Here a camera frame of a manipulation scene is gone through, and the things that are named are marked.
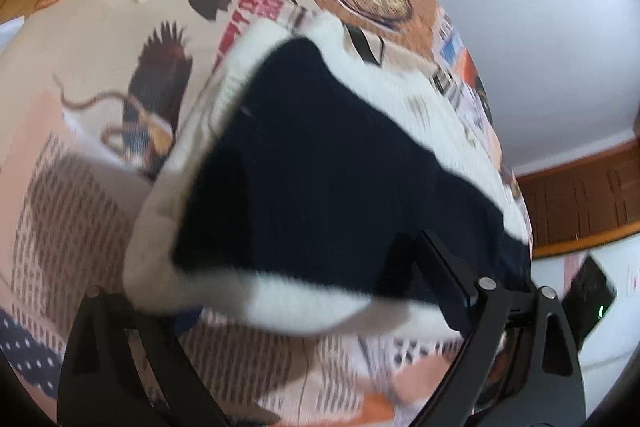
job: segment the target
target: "polka dot pattern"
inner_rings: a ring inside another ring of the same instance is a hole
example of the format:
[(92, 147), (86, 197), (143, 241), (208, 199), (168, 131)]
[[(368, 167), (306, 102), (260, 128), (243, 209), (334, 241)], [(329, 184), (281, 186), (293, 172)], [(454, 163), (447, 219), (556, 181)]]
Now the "polka dot pattern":
[(0, 347), (16, 373), (47, 396), (56, 399), (62, 366), (60, 358), (37, 342), (3, 309), (0, 309)]

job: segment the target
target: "metal screw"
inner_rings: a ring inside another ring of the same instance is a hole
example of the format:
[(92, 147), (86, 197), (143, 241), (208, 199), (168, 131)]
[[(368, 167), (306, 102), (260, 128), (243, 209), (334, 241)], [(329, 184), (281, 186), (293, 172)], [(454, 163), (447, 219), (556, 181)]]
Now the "metal screw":
[(540, 288), (540, 293), (542, 293), (542, 295), (544, 295), (547, 299), (556, 298), (556, 290), (551, 288), (551, 286), (542, 286)]
[(495, 281), (491, 277), (481, 277), (478, 281), (478, 285), (487, 291), (495, 290)]
[(101, 291), (102, 290), (101, 290), (100, 286), (89, 286), (89, 288), (87, 288), (87, 290), (86, 290), (86, 296), (93, 299), (93, 298), (97, 297), (98, 295), (100, 295)]

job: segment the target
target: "white wall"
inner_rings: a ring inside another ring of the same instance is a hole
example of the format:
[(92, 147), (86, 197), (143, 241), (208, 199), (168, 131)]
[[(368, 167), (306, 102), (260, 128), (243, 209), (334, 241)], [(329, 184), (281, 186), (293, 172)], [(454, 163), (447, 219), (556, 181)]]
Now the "white wall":
[(640, 0), (438, 0), (489, 95), (517, 173), (632, 137)]
[[(616, 288), (616, 299), (580, 351), (585, 399), (591, 412), (618, 379), (634, 349), (640, 343), (640, 294), (628, 295), (630, 270), (640, 266), (640, 235), (594, 248), (591, 256)], [(564, 257), (534, 261), (533, 279), (562, 294)]]

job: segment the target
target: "silver bolt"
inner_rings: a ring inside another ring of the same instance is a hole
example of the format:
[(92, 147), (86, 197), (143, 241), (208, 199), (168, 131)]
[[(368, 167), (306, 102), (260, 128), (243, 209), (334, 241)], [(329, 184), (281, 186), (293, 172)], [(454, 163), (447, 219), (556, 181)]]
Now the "silver bolt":
[(481, 277), (478, 284), (483, 290), (495, 290), (495, 281), (491, 277)]
[(87, 288), (86, 290), (86, 296), (93, 299), (94, 297), (100, 295), (100, 291), (100, 286), (89, 286), (89, 288)]
[(556, 290), (551, 288), (551, 286), (542, 286), (540, 288), (540, 293), (542, 293), (542, 295), (544, 295), (547, 299), (556, 298)]

